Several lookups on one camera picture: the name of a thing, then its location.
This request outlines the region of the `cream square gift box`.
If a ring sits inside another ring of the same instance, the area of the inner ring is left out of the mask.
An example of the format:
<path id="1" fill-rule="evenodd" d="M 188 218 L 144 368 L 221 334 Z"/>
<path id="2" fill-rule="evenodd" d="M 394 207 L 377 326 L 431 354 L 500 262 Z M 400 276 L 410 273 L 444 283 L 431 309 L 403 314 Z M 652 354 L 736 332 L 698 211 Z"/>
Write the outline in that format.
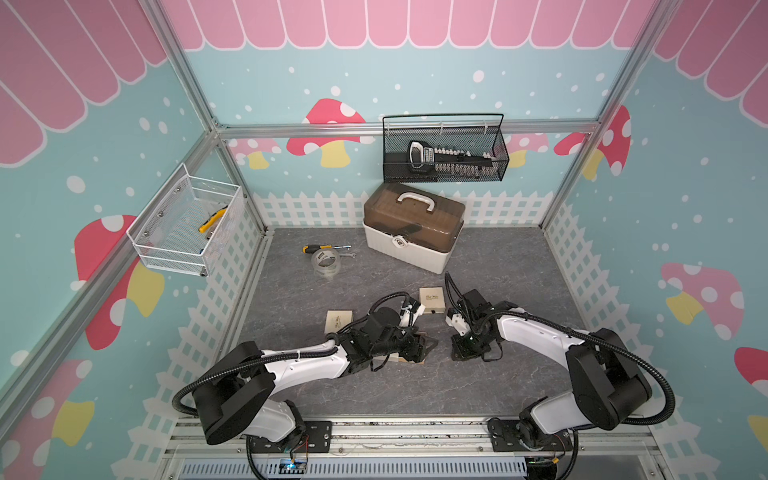
<path id="1" fill-rule="evenodd" d="M 406 345 L 389 355 L 389 358 L 399 363 L 423 364 L 429 349 L 423 345 Z"/>

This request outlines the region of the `yellow utility knife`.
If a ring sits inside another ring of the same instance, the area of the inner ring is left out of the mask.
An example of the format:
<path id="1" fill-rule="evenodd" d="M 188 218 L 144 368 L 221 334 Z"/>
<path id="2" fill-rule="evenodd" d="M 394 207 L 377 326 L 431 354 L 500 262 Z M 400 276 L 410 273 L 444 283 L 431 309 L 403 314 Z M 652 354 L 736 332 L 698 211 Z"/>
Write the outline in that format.
<path id="1" fill-rule="evenodd" d="M 226 214 L 227 210 L 228 210 L 227 207 L 223 207 L 217 210 L 216 212 L 214 212 L 203 224 L 200 225 L 200 227 L 198 228 L 198 232 L 201 234 L 205 234 L 210 230 L 214 229 L 217 223 Z"/>

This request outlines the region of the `yellow black handled screwdriver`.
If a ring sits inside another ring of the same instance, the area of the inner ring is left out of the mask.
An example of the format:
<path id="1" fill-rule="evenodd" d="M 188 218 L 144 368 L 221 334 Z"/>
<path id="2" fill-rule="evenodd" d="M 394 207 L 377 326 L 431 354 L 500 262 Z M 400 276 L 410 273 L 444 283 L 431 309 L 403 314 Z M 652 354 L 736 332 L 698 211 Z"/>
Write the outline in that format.
<path id="1" fill-rule="evenodd" d="M 309 244 L 302 248 L 302 252 L 304 254 L 312 255 L 320 250 L 330 250 L 330 249 L 336 249 L 336 250 L 349 250 L 351 249 L 350 245 L 321 245 L 321 244 Z"/>

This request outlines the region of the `small cream printed gift box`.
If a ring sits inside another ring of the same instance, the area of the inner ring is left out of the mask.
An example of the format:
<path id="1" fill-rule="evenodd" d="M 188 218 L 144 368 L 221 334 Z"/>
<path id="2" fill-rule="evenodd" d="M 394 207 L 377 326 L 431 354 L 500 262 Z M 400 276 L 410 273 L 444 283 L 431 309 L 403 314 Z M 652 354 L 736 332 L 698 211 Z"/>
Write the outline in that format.
<path id="1" fill-rule="evenodd" d="M 446 311 L 446 298 L 442 287 L 420 288 L 419 301 L 427 314 L 444 314 Z"/>

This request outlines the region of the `socket wrench set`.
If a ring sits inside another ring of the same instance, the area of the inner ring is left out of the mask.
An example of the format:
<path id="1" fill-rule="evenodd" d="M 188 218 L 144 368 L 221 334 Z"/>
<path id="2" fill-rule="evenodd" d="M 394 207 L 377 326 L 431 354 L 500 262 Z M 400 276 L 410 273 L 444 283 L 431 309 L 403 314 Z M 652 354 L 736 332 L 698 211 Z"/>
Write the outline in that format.
<path id="1" fill-rule="evenodd" d="M 411 141 L 406 154 L 408 168 L 413 173 L 470 179 L 483 179 L 498 174 L 498 164 L 487 152 L 477 156 L 468 150 L 433 147 L 427 143 Z"/>

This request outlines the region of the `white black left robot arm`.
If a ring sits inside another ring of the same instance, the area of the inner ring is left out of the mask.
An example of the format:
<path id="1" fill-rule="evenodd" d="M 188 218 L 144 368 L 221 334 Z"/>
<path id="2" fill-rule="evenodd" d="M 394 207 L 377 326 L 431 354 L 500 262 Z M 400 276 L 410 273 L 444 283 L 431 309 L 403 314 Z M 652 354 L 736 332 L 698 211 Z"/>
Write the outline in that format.
<path id="1" fill-rule="evenodd" d="M 199 419 L 209 445 L 246 435 L 293 446 L 305 423 L 292 402 L 277 402 L 274 395 L 316 380 L 377 372 L 392 357 L 422 362 L 435 346 L 416 326 L 424 311 L 410 294 L 396 292 L 318 345 L 272 351 L 243 342 L 177 391 L 171 405 Z"/>

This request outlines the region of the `clear packing tape roll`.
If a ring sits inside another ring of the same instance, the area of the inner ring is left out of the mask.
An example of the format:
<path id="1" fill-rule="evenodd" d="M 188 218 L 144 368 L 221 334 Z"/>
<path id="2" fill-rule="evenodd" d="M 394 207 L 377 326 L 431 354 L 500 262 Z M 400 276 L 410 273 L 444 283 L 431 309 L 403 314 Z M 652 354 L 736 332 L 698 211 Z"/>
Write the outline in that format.
<path id="1" fill-rule="evenodd" d="M 323 279 L 334 278 L 341 270 L 339 253 L 332 248 L 320 249 L 313 253 L 311 264 L 314 273 Z"/>

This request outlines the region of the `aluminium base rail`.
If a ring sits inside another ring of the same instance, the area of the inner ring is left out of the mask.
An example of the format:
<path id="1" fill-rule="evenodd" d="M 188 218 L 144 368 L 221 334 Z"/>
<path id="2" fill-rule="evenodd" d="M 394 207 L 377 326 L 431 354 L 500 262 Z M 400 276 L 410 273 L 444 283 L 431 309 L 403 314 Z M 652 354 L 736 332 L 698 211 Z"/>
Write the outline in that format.
<path id="1" fill-rule="evenodd" d="M 205 444 L 182 421 L 158 479 L 670 479 L 646 427 L 560 433 L 529 451 L 504 440 L 486 416 L 328 417 L 293 452 L 240 438 Z"/>

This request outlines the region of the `white storage box brown lid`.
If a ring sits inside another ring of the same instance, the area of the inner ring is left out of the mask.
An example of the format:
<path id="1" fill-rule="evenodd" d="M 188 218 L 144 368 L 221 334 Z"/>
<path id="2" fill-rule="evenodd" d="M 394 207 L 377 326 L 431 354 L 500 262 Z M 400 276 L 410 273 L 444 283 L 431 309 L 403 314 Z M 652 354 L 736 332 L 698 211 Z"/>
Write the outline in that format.
<path id="1" fill-rule="evenodd" d="M 385 183 L 366 200 L 369 248 L 434 274 L 445 271 L 464 226 L 466 206 L 400 183 Z"/>

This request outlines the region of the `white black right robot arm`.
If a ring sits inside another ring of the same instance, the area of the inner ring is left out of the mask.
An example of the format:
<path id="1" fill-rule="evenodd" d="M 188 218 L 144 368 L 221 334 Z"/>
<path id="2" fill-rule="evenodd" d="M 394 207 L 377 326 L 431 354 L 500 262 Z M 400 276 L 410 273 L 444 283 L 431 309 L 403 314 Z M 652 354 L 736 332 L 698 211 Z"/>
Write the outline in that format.
<path id="1" fill-rule="evenodd" d="M 630 352 L 614 331 L 577 330 L 511 302 L 492 304 L 476 290 L 461 292 L 450 274 L 444 281 L 450 304 L 446 321 L 455 330 L 453 360 L 490 363 L 492 349 L 511 342 L 555 361 L 569 375 L 568 390 L 533 402 L 510 426 L 489 421 L 492 435 L 538 451 L 564 434 L 610 431 L 622 424 L 652 426 L 673 415 L 676 398 L 669 381 Z"/>

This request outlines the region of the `cream drawer-style jewelry box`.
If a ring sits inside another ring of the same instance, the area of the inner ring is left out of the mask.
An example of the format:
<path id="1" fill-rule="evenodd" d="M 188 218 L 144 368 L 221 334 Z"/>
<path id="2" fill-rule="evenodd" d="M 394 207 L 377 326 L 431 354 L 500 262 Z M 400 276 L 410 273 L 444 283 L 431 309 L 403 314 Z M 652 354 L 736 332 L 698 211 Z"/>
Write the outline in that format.
<path id="1" fill-rule="evenodd" d="M 324 333 L 337 333 L 343 327 L 349 325 L 354 320 L 352 310 L 328 310 L 326 314 Z"/>

